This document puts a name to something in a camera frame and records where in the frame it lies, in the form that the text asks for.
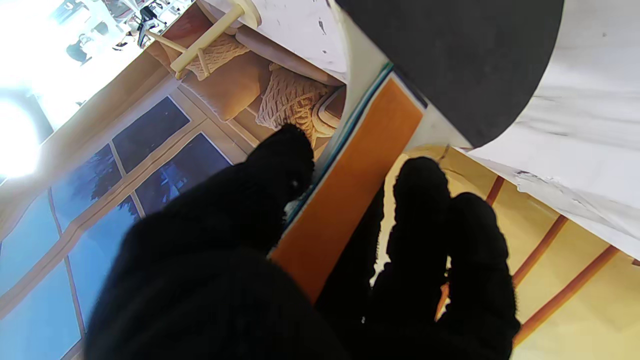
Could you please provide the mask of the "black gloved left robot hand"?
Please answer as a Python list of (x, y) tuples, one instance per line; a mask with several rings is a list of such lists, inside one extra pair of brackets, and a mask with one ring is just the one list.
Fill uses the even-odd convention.
[(521, 329), (506, 239), (429, 157), (393, 187), (390, 261), (375, 278), (384, 188), (315, 305), (267, 255), (314, 153), (286, 124), (239, 164), (135, 223), (87, 324), (86, 360), (507, 360)]

